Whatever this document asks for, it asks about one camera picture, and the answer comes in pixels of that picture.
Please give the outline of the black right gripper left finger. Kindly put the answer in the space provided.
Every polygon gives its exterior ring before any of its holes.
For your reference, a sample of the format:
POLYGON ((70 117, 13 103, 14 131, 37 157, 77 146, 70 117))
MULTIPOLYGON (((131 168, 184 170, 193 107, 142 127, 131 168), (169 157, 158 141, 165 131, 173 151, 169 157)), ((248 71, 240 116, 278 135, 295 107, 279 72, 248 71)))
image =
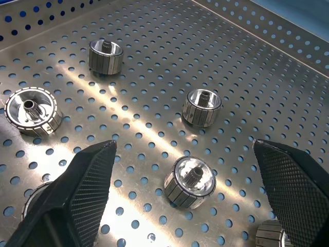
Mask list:
POLYGON ((108 201, 117 143, 76 153, 29 208, 4 247, 94 247, 108 201))

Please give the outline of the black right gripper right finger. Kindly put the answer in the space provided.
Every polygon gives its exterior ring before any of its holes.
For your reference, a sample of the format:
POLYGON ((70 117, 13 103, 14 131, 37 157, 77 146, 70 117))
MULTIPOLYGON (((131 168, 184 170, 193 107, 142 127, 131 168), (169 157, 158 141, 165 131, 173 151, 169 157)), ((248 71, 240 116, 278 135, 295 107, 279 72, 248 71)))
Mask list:
POLYGON ((269 204, 294 247, 329 247, 329 173, 308 153, 253 142, 269 204))

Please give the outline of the metal rotor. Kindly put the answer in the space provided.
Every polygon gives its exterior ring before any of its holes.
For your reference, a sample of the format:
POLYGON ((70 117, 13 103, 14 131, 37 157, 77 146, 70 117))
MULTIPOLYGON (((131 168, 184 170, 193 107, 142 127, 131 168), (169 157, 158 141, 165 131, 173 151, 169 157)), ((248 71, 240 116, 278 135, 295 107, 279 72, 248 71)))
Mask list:
POLYGON ((41 193, 52 183, 52 181, 48 181, 40 186, 38 186, 27 198, 24 203, 22 213, 21 213, 21 221, 23 221, 29 212, 29 208, 32 208, 33 204, 40 197, 41 193))
POLYGON ((121 72, 124 50, 108 40, 93 40, 89 43, 88 66, 92 71, 103 75, 121 72))
POLYGON ((222 107, 222 100, 217 93, 194 89, 186 96, 182 117, 193 126, 209 127, 216 120, 222 107))
POLYGON ((25 87, 11 94, 4 113, 11 125, 28 136, 50 135, 62 121, 55 97, 41 87, 25 87))
POLYGON ((195 209, 216 189, 216 178, 211 167, 194 156, 176 160, 164 180, 164 193, 176 206, 195 209))

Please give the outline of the metal rotor top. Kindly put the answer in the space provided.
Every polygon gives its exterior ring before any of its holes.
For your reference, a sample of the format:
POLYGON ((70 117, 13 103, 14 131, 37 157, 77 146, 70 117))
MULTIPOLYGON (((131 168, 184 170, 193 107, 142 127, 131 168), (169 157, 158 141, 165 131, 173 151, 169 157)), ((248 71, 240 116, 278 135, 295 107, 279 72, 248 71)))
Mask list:
POLYGON ((89 43, 88 66, 92 71, 103 75, 121 72, 124 50, 108 40, 93 40, 89 43))

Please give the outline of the metal nut in metal tray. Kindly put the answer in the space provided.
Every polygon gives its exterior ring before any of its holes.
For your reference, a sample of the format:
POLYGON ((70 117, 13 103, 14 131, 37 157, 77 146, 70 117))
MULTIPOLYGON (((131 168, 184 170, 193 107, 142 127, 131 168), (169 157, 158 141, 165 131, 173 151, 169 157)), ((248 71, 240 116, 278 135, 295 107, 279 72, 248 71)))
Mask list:
POLYGON ((256 247, 294 247, 279 220, 266 220, 257 229, 256 247))

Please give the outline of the perforated metal tray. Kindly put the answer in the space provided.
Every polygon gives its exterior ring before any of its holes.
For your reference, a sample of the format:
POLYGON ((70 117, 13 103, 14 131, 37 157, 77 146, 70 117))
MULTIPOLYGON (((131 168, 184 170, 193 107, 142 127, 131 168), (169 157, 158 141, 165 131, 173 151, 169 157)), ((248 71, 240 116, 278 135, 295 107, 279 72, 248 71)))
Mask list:
POLYGON ((95 247, 254 247, 273 219, 256 138, 299 148, 329 171, 329 41, 246 0, 15 0, 0 5, 0 247, 28 196, 82 149, 117 142, 95 247), (89 43, 124 50, 121 72, 88 66, 89 43), (6 119, 11 94, 41 87, 60 126, 28 136, 6 119), (209 127, 182 117, 194 89, 223 103, 209 127), (164 181, 194 156, 216 178, 195 209, 164 181))

